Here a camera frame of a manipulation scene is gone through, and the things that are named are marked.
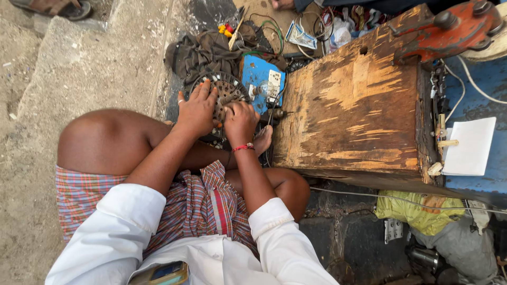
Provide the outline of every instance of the green wire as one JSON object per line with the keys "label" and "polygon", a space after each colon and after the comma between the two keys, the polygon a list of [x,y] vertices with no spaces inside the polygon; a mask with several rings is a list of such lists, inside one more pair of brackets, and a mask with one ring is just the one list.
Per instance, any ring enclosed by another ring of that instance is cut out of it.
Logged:
{"label": "green wire", "polygon": [[271,25],[273,25],[273,27],[275,27],[276,31],[278,32],[278,38],[280,39],[280,52],[278,52],[278,54],[282,54],[282,52],[283,52],[283,36],[282,36],[282,32],[280,31],[280,29],[278,28],[278,26],[275,25],[271,20],[265,20],[264,22],[262,22],[261,28],[266,23],[270,23]]}

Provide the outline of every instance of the white shirt sleeve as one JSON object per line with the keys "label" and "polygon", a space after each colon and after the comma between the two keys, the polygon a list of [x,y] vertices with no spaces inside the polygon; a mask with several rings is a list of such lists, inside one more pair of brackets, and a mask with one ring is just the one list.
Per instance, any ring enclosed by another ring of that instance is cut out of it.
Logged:
{"label": "white shirt sleeve", "polygon": [[248,219],[264,272],[281,284],[338,284],[319,263],[310,240],[280,198],[270,199]]}
{"label": "white shirt sleeve", "polygon": [[112,187],[78,227],[46,284],[126,284],[157,231],[165,203],[160,192],[146,186]]}

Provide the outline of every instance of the wooden box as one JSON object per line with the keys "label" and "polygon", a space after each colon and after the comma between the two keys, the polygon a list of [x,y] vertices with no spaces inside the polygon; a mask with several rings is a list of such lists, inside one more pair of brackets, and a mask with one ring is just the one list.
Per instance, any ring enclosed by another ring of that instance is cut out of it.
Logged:
{"label": "wooden box", "polygon": [[[428,16],[426,5],[394,27]],[[417,58],[392,66],[396,48],[416,33],[392,36],[387,25],[288,76],[274,132],[276,167],[377,189],[455,196],[427,169],[437,161],[429,73]]]}

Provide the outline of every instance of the man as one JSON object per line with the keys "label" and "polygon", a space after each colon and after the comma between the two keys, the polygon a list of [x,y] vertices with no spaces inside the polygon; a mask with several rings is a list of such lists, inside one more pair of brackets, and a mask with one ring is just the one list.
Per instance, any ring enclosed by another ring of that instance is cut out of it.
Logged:
{"label": "man", "polygon": [[[197,141],[214,127],[209,89],[188,101],[180,92],[172,129],[103,110],[63,130],[56,179],[69,241],[46,284],[337,284],[295,223],[308,184],[258,162],[272,129],[252,147],[253,107],[226,107],[232,154]],[[202,177],[186,170],[199,168]]]}

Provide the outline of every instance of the yellow plastic bag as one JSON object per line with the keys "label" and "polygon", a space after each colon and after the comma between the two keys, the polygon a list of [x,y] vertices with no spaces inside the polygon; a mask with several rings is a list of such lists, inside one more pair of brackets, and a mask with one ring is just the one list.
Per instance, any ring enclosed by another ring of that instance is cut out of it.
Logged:
{"label": "yellow plastic bag", "polygon": [[[422,195],[392,190],[381,190],[379,191],[379,195],[403,198],[430,207],[463,207],[463,203],[457,198]],[[398,219],[402,222],[408,223],[411,227],[416,228],[425,235],[436,235],[448,223],[459,219],[459,217],[453,216],[462,216],[464,214],[465,210],[432,210],[410,204],[405,201],[385,197],[379,197],[377,199],[377,209],[375,210],[375,215],[379,219]]]}

